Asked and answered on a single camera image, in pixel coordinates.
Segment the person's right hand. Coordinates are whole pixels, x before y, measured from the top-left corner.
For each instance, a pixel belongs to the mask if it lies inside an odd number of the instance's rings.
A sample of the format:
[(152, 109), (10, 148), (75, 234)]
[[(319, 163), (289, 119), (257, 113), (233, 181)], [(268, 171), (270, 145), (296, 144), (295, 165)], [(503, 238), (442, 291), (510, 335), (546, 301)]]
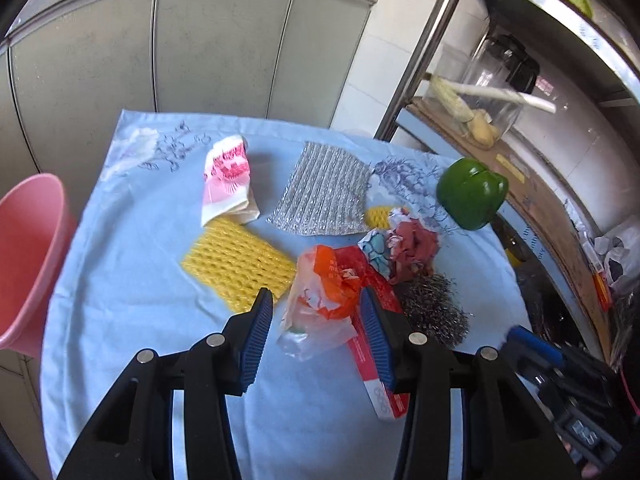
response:
[(582, 479), (597, 479), (600, 477), (600, 469), (593, 463), (587, 462), (585, 457), (579, 452), (575, 451), (570, 445), (570, 442), (563, 442), (565, 451), (570, 454), (570, 458), (574, 462), (574, 465), (578, 468), (580, 478)]

